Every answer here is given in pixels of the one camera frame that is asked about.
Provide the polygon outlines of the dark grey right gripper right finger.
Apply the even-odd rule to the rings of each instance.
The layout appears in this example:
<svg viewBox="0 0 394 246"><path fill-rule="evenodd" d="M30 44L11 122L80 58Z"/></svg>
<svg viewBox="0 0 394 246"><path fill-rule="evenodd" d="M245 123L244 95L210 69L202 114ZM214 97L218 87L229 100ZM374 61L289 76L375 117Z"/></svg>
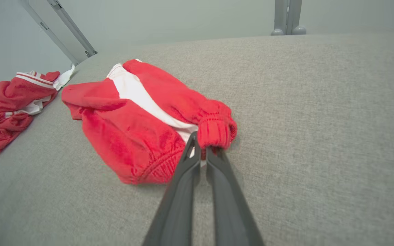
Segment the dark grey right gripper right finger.
<svg viewBox="0 0 394 246"><path fill-rule="evenodd" d="M207 180L212 186L217 246L264 246L247 200L223 149L206 149Z"/></svg>

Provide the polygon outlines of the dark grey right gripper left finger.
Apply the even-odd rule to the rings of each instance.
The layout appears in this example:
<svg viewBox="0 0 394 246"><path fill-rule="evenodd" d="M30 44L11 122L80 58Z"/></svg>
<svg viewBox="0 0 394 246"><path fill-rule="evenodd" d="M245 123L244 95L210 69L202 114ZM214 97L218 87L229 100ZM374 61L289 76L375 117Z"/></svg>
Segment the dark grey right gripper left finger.
<svg viewBox="0 0 394 246"><path fill-rule="evenodd" d="M149 227L144 246L191 246L194 188L199 183L201 148L193 132Z"/></svg>

